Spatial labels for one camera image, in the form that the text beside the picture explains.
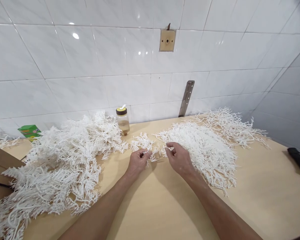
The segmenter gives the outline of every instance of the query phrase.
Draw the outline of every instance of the person's left hand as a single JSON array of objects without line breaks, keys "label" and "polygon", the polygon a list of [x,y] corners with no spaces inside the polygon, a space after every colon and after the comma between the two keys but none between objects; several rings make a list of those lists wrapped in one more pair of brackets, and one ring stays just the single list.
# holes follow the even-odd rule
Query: person's left hand
[{"label": "person's left hand", "polygon": [[147,160],[150,158],[152,151],[146,152],[146,149],[139,149],[131,153],[130,162],[126,173],[130,177],[137,178],[140,173],[145,169]]}]

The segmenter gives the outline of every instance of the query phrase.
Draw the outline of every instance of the hand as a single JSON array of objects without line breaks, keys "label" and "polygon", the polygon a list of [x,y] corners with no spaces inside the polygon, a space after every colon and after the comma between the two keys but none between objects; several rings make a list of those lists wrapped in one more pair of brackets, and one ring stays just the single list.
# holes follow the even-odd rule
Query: hand
[{"label": "hand", "polygon": [[172,151],[166,149],[166,153],[172,168],[180,174],[181,177],[196,174],[192,165],[189,152],[176,142],[166,144],[167,147],[174,147]]},{"label": "hand", "polygon": [[152,152],[146,152],[146,149],[139,149],[131,153],[130,162],[126,174],[130,177],[137,178],[140,173],[145,169],[147,160],[150,158]]}]

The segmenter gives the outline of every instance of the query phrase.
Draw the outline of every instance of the plastic bottle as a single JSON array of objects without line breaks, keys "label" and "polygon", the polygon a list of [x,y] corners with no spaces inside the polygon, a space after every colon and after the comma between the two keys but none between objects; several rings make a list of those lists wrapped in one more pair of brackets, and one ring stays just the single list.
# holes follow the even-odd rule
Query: plastic bottle
[{"label": "plastic bottle", "polygon": [[116,109],[117,122],[118,122],[119,128],[122,130],[122,132],[121,132],[122,136],[127,136],[130,132],[128,110],[125,106],[126,105],[123,105],[121,108]]}]

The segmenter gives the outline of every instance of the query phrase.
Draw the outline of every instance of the wooden electrical box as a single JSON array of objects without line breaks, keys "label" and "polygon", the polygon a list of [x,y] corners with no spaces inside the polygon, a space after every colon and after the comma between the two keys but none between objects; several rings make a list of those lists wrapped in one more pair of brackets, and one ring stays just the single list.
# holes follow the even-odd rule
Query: wooden electrical box
[{"label": "wooden electrical box", "polygon": [[173,52],[174,43],[176,41],[176,31],[175,30],[161,30],[160,37],[160,52]]}]

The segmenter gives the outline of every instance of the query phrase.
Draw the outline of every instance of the green box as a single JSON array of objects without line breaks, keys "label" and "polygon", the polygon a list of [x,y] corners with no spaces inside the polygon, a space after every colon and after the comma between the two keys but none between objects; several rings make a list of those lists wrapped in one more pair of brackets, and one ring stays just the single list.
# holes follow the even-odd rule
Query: green box
[{"label": "green box", "polygon": [[21,128],[18,128],[18,130],[26,137],[29,139],[30,142],[33,142],[35,140],[35,137],[40,137],[41,131],[37,128],[36,125],[25,125],[22,126]]}]

